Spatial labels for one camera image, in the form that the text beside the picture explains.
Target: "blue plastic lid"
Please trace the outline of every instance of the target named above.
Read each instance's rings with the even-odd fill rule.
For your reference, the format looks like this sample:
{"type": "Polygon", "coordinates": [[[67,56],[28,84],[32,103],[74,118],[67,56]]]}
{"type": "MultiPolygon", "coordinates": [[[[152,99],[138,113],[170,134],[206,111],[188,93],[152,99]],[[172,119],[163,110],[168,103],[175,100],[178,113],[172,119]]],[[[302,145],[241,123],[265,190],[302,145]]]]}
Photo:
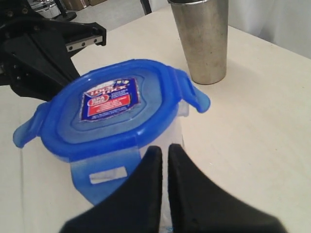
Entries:
{"type": "Polygon", "coordinates": [[[48,150],[70,162],[141,148],[166,130],[182,99],[200,113],[210,105],[185,72],[156,61],[130,60],[75,80],[38,107],[16,131],[14,142],[22,148],[38,135],[48,150]]]}

